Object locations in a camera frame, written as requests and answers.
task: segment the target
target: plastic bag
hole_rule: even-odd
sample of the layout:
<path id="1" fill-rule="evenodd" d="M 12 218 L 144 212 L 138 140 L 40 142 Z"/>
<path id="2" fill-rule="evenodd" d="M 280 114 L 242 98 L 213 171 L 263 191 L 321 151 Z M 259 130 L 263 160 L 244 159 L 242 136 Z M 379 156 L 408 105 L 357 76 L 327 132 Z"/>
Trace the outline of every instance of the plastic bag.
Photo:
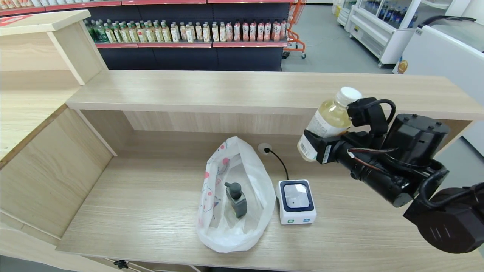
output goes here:
<path id="1" fill-rule="evenodd" d="M 237 219 L 225 192 L 225 182 L 238 182 L 247 200 L 247 214 Z M 275 206 L 271 178 L 254 149 L 239 139 L 227 139 L 207 162 L 197 232 L 216 252 L 246 251 L 264 233 Z"/>

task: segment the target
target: orange shopping cart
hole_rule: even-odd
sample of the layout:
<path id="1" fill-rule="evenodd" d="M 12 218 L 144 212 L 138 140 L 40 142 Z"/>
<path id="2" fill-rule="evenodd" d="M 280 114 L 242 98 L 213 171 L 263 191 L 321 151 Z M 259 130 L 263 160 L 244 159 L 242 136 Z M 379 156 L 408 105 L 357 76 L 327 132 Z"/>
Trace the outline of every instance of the orange shopping cart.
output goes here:
<path id="1" fill-rule="evenodd" d="M 301 52 L 301 58 L 305 59 L 306 58 L 306 44 L 303 43 L 299 39 L 299 35 L 292 30 L 292 26 L 296 25 L 299 21 L 299 17 L 301 17 L 301 13 L 303 12 L 304 6 L 306 5 L 307 0 L 296 0 L 296 2 L 291 3 L 289 5 L 289 16 L 287 23 L 289 24 L 289 27 L 287 28 L 287 45 L 288 47 L 285 47 L 284 50 L 287 52 L 286 56 L 289 55 L 290 51 L 300 51 Z M 293 43 L 296 44 L 295 48 L 289 48 L 290 45 Z"/>

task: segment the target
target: power cord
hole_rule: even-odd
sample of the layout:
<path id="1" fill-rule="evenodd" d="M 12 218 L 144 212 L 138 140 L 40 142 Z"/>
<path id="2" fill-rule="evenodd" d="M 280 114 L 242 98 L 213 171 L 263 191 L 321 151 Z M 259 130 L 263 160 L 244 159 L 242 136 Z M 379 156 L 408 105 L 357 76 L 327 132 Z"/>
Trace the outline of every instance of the power cord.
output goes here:
<path id="1" fill-rule="evenodd" d="M 276 158 L 279 159 L 279 161 L 282 163 L 282 166 L 284 167 L 284 171 L 286 172 L 286 179 L 289 180 L 289 174 L 287 173 L 286 165 L 282 162 L 281 158 L 279 158 L 279 156 L 276 153 L 274 153 L 270 148 L 267 148 L 267 147 L 264 148 L 264 152 L 266 152 L 266 153 L 272 153 L 272 154 L 274 154 L 274 156 Z"/>

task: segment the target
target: white bottle cap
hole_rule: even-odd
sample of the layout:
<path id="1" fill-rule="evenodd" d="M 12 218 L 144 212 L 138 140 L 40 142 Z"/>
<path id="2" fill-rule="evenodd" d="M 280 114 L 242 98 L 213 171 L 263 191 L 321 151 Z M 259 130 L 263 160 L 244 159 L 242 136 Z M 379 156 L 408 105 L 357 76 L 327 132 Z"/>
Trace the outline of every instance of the white bottle cap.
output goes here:
<path id="1" fill-rule="evenodd" d="M 336 102 L 347 106 L 362 97 L 362 94 L 357 89 L 352 87 L 342 87 L 336 94 Z"/>

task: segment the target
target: gray floor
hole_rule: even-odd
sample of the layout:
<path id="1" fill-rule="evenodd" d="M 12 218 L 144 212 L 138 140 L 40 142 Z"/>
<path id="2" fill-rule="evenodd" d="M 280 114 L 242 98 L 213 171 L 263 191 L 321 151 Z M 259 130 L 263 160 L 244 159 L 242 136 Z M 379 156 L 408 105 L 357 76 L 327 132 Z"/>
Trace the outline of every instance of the gray floor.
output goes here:
<path id="1" fill-rule="evenodd" d="M 333 72 L 390 74 L 393 67 L 380 69 L 377 59 L 336 22 L 331 6 L 306 6 L 294 30 L 306 43 L 306 59 L 293 52 L 283 60 L 282 69 L 288 72 Z M 481 182 L 484 159 L 464 140 L 459 139 L 437 160 L 451 172 L 445 187 L 462 187 Z M 43 264 L 8 257 L 0 257 L 0 272 L 63 272 Z"/>

